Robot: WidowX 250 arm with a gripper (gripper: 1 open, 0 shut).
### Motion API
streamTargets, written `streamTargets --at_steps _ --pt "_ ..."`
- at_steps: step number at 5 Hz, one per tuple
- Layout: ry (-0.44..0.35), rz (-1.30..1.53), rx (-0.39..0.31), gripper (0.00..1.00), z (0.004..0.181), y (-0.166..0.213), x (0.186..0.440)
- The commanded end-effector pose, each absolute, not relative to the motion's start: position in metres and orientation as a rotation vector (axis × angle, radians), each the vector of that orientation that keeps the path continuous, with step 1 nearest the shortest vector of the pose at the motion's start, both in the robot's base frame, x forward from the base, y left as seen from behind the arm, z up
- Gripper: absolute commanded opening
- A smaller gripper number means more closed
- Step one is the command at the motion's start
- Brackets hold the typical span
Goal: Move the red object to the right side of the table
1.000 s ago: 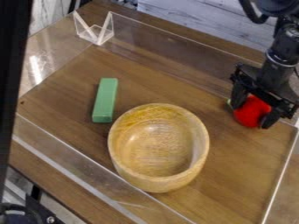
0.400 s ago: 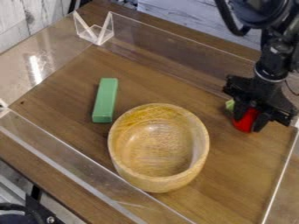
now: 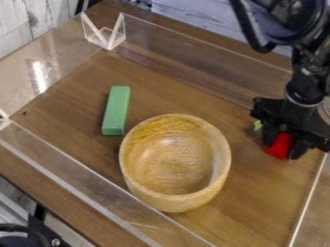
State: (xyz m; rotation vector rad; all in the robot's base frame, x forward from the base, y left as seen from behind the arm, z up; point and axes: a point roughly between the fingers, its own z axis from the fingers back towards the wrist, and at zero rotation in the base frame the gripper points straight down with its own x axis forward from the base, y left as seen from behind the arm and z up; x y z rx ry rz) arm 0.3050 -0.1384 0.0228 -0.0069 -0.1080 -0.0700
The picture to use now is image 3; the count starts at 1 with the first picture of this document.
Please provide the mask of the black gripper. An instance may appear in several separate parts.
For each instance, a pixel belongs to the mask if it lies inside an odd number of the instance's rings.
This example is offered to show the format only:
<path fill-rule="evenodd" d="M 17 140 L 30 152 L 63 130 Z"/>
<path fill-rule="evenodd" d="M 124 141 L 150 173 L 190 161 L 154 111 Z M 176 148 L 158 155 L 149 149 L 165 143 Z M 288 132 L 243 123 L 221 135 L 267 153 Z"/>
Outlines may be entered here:
<path fill-rule="evenodd" d="M 300 107 L 285 99 L 255 97 L 249 115 L 264 124 L 261 142 L 267 148 L 279 130 L 295 137 L 289 159 L 299 159 L 308 149 L 330 151 L 330 123 L 315 108 Z"/>

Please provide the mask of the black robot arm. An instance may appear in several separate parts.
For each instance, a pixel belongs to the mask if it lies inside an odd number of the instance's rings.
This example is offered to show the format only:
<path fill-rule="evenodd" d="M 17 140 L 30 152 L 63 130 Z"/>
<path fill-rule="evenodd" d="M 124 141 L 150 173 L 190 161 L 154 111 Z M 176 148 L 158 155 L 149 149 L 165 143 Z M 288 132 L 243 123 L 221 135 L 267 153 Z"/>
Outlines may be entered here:
<path fill-rule="evenodd" d="M 330 6 L 325 0 L 248 2 L 268 41 L 292 48 L 283 97 L 253 99 L 264 149 L 283 159 L 297 159 L 309 149 L 328 152 L 330 123 L 317 106 L 330 96 Z"/>

